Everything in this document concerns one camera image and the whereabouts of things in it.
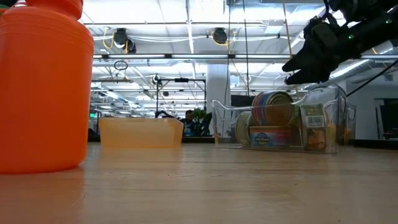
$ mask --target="desk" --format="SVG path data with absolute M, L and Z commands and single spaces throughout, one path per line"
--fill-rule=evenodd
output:
M 0 175 L 0 223 L 396 224 L 398 153 L 92 143 L 79 169 Z

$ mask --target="orange bottle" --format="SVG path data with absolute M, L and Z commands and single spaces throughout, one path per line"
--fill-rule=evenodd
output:
M 0 17 L 0 173 L 50 172 L 86 155 L 94 41 L 83 0 L 27 0 Z

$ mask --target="orange plastic container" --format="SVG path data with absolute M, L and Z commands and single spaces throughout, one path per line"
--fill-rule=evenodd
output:
M 81 0 L 27 0 L 0 18 L 0 173 L 50 172 L 86 154 L 94 41 Z
M 101 118 L 104 149 L 179 149 L 183 123 L 177 119 Z

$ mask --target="clear plastic organizer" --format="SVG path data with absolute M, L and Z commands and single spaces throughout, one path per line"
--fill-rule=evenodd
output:
M 286 100 L 286 95 L 281 91 L 261 93 L 253 106 L 242 108 L 213 100 L 216 146 L 337 153 L 339 146 L 348 142 L 355 120 L 348 116 L 343 89 L 335 85 L 319 87 L 297 102 Z

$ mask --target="tuna can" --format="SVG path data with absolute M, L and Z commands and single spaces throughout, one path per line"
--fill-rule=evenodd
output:
M 235 126 L 236 139 L 243 146 L 250 145 L 249 127 L 254 126 L 254 120 L 250 111 L 245 111 L 238 116 Z
M 251 145 L 254 147 L 289 147 L 290 127 L 259 126 L 250 127 Z
M 302 105 L 303 145 L 307 151 L 326 152 L 326 114 L 322 104 Z
M 283 92 L 260 93 L 253 100 L 252 116 L 260 126 L 287 126 L 294 115 L 292 97 Z

